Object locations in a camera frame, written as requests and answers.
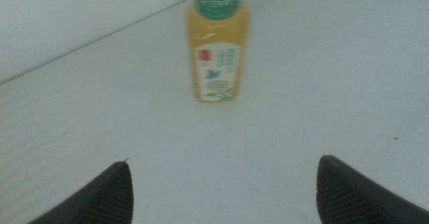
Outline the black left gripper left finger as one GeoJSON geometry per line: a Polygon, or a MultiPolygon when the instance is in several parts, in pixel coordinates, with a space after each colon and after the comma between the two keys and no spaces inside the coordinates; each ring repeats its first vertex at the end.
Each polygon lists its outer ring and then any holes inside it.
{"type": "Polygon", "coordinates": [[[130,224],[133,185],[128,163],[115,162],[31,224],[130,224]]]}

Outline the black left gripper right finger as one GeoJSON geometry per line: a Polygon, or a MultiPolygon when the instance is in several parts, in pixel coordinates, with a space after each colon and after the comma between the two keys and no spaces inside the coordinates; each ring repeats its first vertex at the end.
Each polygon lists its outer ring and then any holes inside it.
{"type": "Polygon", "coordinates": [[[427,210],[332,155],[319,160],[316,189],[316,206],[322,223],[428,224],[427,210]]]}

